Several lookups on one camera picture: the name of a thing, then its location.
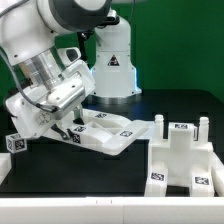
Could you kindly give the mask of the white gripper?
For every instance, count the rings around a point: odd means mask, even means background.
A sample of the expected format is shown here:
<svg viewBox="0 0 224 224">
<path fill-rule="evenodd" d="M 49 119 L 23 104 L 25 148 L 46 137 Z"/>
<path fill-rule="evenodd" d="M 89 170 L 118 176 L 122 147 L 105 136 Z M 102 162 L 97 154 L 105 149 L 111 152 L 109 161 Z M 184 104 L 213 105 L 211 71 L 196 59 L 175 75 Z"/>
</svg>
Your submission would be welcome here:
<svg viewBox="0 0 224 224">
<path fill-rule="evenodd" d="M 24 89 L 31 100 L 44 106 L 55 106 L 56 112 L 46 112 L 31 105 L 20 93 L 6 100 L 6 108 L 12 114 L 12 122 L 22 138 L 39 138 L 51 128 L 63 140 L 69 140 L 70 132 L 62 130 L 56 123 L 61 123 L 73 112 L 73 123 L 83 125 L 83 107 L 80 104 L 94 88 L 95 81 L 88 66 L 82 60 L 77 60 L 66 68 L 64 80 L 51 91 L 44 85 Z"/>
</svg>

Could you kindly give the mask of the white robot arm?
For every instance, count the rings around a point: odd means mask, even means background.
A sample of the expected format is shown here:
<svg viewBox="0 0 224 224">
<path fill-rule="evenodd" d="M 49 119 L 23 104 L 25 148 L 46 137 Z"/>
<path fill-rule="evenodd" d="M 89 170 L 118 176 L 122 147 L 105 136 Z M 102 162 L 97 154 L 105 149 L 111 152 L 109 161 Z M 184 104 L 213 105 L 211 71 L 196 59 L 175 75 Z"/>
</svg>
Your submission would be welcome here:
<svg viewBox="0 0 224 224">
<path fill-rule="evenodd" d="M 112 0 L 0 0 L 0 58 L 13 77 L 16 69 L 30 80 L 16 82 L 6 100 L 13 124 L 25 139 L 44 134 L 68 139 L 82 102 L 95 91 L 86 63 L 55 47 L 55 38 L 104 25 Z"/>
</svg>

